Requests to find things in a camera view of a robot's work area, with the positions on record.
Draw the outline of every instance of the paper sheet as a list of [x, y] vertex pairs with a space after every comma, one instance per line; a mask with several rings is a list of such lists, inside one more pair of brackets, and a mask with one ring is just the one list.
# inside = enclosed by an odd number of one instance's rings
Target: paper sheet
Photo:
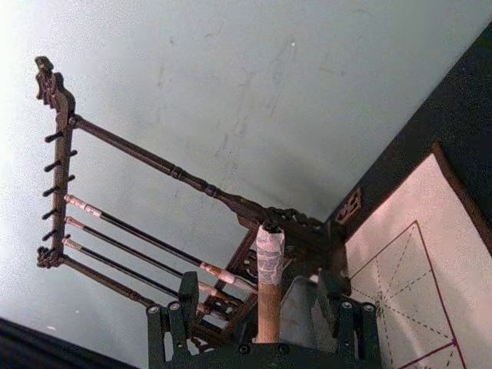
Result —
[[347, 242], [385, 368], [492, 364], [492, 258], [434, 155]]

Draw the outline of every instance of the pale blue wall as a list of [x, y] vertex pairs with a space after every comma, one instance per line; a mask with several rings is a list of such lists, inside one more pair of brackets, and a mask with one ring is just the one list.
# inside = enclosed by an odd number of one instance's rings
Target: pale blue wall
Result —
[[[0, 316], [140, 367], [143, 308], [67, 268], [35, 266], [50, 229], [40, 216], [53, 145], [42, 138], [54, 133], [54, 112], [35, 100], [35, 56], [64, 74], [88, 120], [227, 191], [325, 219], [492, 16], [491, 0], [101, 3], [0, 5]], [[74, 194], [218, 265], [238, 246], [244, 229], [222, 205], [83, 132], [74, 148]]]

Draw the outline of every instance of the screw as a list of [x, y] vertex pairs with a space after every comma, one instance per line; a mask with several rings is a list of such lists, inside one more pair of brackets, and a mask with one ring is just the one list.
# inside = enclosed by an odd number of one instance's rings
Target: screw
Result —
[[239, 346], [239, 354], [245, 355], [248, 352], [249, 352], [249, 346], [247, 346], [246, 344], [242, 344], [241, 346]]
[[289, 347], [286, 344], [279, 344], [277, 350], [281, 354], [288, 354], [289, 353]]
[[155, 314], [159, 311], [159, 306], [150, 306], [149, 309], [147, 309], [149, 314]]

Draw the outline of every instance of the black panel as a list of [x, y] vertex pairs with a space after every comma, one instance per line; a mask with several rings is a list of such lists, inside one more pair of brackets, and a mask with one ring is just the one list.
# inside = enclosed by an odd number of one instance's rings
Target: black panel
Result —
[[354, 186], [362, 189], [362, 209], [346, 224], [349, 236], [431, 153], [435, 141], [492, 224], [492, 23]]
[[0, 319], [0, 367], [134, 368], [3, 319]]

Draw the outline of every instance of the tape-wrapped stick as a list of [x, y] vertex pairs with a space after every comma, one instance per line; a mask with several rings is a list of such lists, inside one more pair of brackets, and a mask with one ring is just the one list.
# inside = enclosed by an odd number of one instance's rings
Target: tape-wrapped stick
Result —
[[256, 236], [258, 260], [258, 336], [256, 342], [278, 342], [280, 335], [281, 281], [284, 268], [284, 232], [265, 222]]

